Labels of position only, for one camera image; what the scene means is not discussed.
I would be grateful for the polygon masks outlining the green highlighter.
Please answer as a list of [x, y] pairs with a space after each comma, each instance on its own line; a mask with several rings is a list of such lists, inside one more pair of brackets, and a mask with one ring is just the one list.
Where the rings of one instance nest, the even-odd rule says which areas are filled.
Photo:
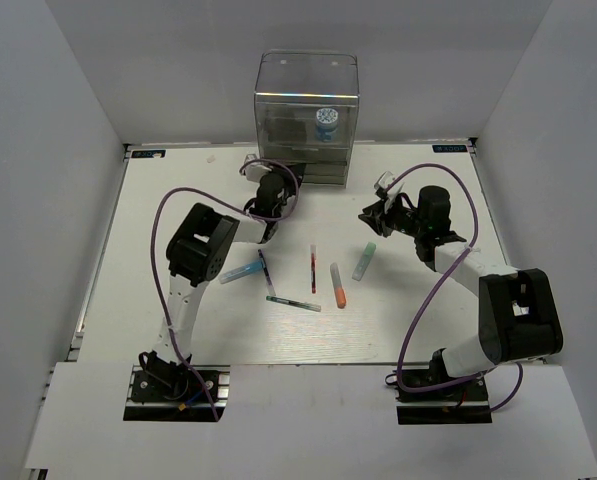
[[368, 242], [365, 246], [355, 268], [352, 273], [352, 279], [355, 281], [361, 281], [374, 254], [376, 251], [376, 244], [373, 242]]

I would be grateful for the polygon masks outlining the clear acrylic drawer organizer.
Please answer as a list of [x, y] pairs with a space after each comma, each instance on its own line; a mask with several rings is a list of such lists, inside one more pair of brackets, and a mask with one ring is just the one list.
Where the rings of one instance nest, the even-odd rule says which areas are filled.
[[[287, 49], [263, 53], [254, 88], [259, 156], [287, 165], [305, 163], [306, 183], [344, 186], [359, 104], [356, 56]], [[337, 132], [328, 142], [315, 134], [315, 114], [323, 107], [339, 112]]]

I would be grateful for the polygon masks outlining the red gel pen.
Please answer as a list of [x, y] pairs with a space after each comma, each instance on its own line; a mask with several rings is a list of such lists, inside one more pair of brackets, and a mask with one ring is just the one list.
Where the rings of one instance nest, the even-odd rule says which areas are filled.
[[316, 244], [310, 245], [310, 284], [312, 294], [317, 293], [317, 246]]

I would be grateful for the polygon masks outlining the orange highlighter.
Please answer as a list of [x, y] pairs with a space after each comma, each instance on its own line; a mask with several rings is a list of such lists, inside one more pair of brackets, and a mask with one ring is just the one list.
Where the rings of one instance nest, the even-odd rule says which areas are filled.
[[347, 305], [346, 294], [342, 285], [341, 275], [336, 262], [330, 265], [330, 275], [334, 290], [336, 305], [339, 309], [344, 309]]

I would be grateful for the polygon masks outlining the blue highlighter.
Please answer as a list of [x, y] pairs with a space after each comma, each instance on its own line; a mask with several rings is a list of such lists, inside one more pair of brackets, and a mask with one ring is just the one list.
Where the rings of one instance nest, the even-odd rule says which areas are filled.
[[240, 266], [238, 268], [229, 270], [227, 272], [222, 273], [218, 280], [220, 284], [227, 284], [233, 282], [235, 280], [239, 280], [246, 276], [252, 275], [257, 273], [263, 269], [262, 263], [260, 260], [255, 262]]

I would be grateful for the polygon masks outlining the green gel pen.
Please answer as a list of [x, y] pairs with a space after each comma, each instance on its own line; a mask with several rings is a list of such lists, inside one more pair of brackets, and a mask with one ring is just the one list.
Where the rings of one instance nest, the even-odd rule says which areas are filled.
[[322, 307], [320, 305], [308, 303], [308, 302], [301, 302], [301, 301], [297, 301], [297, 300], [291, 300], [291, 299], [282, 298], [282, 297], [278, 297], [278, 296], [267, 295], [266, 300], [269, 302], [272, 302], [272, 303], [286, 305], [286, 306], [299, 308], [299, 309], [303, 309], [303, 310], [308, 310], [308, 311], [312, 311], [312, 312], [321, 312], [322, 311]]

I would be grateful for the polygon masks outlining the purple gel pen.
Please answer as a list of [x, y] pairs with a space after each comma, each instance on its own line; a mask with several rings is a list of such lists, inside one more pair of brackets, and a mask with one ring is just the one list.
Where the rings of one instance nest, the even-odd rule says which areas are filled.
[[276, 291], [269, 273], [269, 269], [268, 269], [268, 265], [267, 265], [267, 261], [265, 259], [264, 253], [262, 251], [262, 249], [258, 249], [258, 255], [259, 255], [259, 259], [262, 265], [262, 270], [265, 276], [265, 281], [266, 281], [266, 285], [267, 285], [267, 289], [268, 289], [268, 294], [269, 296], [276, 296]]

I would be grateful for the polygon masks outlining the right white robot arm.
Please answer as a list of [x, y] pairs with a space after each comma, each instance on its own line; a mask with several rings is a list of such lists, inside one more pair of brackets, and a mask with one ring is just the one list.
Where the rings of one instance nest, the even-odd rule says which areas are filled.
[[375, 188], [378, 200], [359, 218], [382, 237], [393, 232], [414, 240], [419, 260], [462, 285], [478, 300], [478, 329], [462, 343], [437, 350], [426, 375], [415, 381], [396, 371], [398, 386], [411, 394], [434, 392], [450, 399], [466, 382], [497, 365], [554, 355], [564, 345], [555, 300], [547, 274], [540, 269], [519, 270], [496, 264], [451, 228], [449, 192], [426, 186], [418, 202], [405, 193]]

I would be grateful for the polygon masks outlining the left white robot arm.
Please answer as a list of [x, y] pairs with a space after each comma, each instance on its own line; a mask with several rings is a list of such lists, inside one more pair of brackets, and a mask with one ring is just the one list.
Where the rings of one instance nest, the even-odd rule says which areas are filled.
[[216, 197], [190, 188], [239, 214], [221, 214], [203, 203], [192, 206], [169, 241], [170, 287], [165, 294], [156, 286], [164, 318], [158, 340], [149, 352], [139, 355], [139, 364], [155, 378], [155, 387], [166, 398], [177, 399], [189, 387], [184, 370], [192, 358], [191, 337], [197, 314], [209, 283], [220, 273], [234, 243], [264, 245], [288, 218], [297, 203], [307, 165], [284, 165], [272, 160], [247, 160], [239, 172], [258, 188], [245, 206], [237, 208]]

